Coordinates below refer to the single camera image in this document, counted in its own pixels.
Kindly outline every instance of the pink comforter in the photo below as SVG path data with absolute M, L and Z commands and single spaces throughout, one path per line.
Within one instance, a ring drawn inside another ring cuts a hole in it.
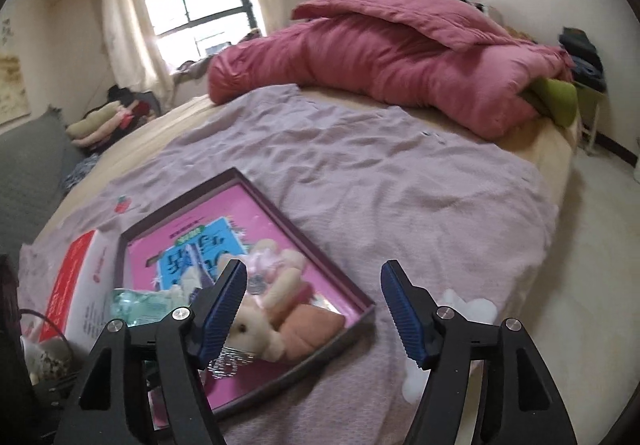
M 533 79 L 571 80 L 564 50 L 516 40 L 456 0 L 311 0 L 293 18 L 314 20 L 213 58 L 213 102 L 276 84 L 325 86 L 386 104 L 433 105 L 497 139 L 538 115 L 518 96 Z

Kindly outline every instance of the tissue box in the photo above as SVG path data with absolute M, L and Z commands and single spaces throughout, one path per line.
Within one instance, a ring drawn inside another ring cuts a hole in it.
M 107 249 L 107 239 L 99 231 L 87 232 L 72 242 L 49 298 L 47 317 L 80 357 L 89 354 L 110 320 L 114 266 L 104 259 Z M 56 336 L 56 330 L 44 324 L 40 341 Z

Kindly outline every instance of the pile of clothes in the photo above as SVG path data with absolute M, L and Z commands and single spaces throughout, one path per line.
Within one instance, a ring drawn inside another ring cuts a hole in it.
M 90 110 L 81 121 L 66 128 L 71 143 L 87 155 L 63 182 L 65 196 L 98 163 L 100 156 L 128 134 L 161 115 L 152 92 L 132 92 L 113 86 L 106 105 Z
M 575 81 L 599 92 L 607 91 L 602 61 L 587 34 L 577 28 L 564 28 L 559 40 L 574 60 Z

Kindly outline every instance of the cushion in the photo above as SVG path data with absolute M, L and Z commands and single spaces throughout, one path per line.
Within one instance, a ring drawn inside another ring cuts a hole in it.
M 71 143 L 76 147 L 90 147 L 95 145 L 96 143 L 108 138 L 111 136 L 111 133 L 115 131 L 122 121 L 130 117 L 132 118 L 132 114 L 125 108 L 121 108 L 116 112 L 114 116 L 112 116 L 109 120 L 104 122 L 98 129 L 93 131 L 89 136 L 85 136 L 84 138 L 75 139 Z
M 520 95 L 542 116 L 552 118 L 560 127 L 571 126 L 578 114 L 578 92 L 569 82 L 538 78 Z
M 62 202 L 64 178 L 83 157 L 52 108 L 0 135 L 0 246 L 15 269 L 20 247 L 49 221 Z
M 66 133 L 71 139 L 82 139 L 93 134 L 101 126 L 116 115 L 120 102 L 109 102 L 104 107 L 91 111 L 84 120 L 72 123 L 66 128 Z

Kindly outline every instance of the white floor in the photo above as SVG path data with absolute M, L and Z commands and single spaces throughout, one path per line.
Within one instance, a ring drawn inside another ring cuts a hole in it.
M 579 445 L 597 445 L 640 381 L 640 184 L 630 165 L 604 151 L 578 152 L 555 243 L 520 318 Z M 473 432 L 478 380 L 461 445 Z

